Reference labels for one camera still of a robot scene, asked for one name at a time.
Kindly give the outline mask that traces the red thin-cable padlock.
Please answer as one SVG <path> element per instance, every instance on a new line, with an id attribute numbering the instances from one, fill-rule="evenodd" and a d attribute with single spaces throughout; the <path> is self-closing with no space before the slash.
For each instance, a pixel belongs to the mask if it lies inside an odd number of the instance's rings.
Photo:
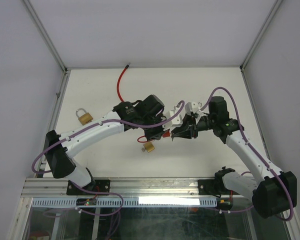
<path id="1" fill-rule="evenodd" d="M 170 136 L 171 136 L 170 131 L 166 131 L 161 137 L 162 138 L 169 138 Z M 142 140 L 145 137 L 146 137 L 145 135 L 142 135 L 142 136 L 138 137 L 136 141 L 138 143 L 147 143 L 147 142 L 154 141 L 154 140 Z"/>

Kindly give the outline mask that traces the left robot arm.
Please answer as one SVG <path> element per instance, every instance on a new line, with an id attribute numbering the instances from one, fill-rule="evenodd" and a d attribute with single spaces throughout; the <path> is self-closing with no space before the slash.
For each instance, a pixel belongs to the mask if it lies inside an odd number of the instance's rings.
<path id="1" fill-rule="evenodd" d="M 165 105 L 154 94 L 144 100 L 124 101 L 98 120 L 82 127 L 58 134 L 55 130 L 45 136 L 44 154 L 55 179 L 66 178 L 77 185 L 83 194 L 90 194 L 95 182 L 89 170 L 74 160 L 85 148 L 112 135 L 144 126 L 148 140 L 158 140 L 164 129 L 159 124 L 164 116 Z"/>

